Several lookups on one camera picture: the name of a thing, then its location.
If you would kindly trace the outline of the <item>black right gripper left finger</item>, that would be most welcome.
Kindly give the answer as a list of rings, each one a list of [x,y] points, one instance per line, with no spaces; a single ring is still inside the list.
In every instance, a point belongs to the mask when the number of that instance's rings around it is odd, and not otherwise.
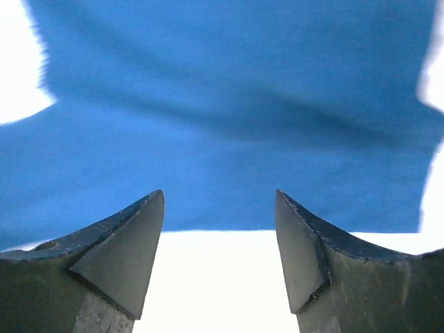
[[[164,218],[161,191],[30,250],[1,254],[2,332],[131,332]]]

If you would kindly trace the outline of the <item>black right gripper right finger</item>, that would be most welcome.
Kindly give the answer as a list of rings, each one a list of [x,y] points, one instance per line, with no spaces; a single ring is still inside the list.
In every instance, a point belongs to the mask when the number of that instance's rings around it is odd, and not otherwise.
[[[275,230],[301,332],[442,332],[443,251],[400,253],[324,221],[282,191]]]

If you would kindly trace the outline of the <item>dark blue printed t-shirt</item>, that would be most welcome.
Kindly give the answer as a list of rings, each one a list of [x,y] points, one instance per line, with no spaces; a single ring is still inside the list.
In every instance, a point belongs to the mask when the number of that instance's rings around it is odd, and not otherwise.
[[[1,2],[1,247],[161,189],[166,231],[270,230],[276,189],[351,232],[415,232],[443,115],[434,1]]]

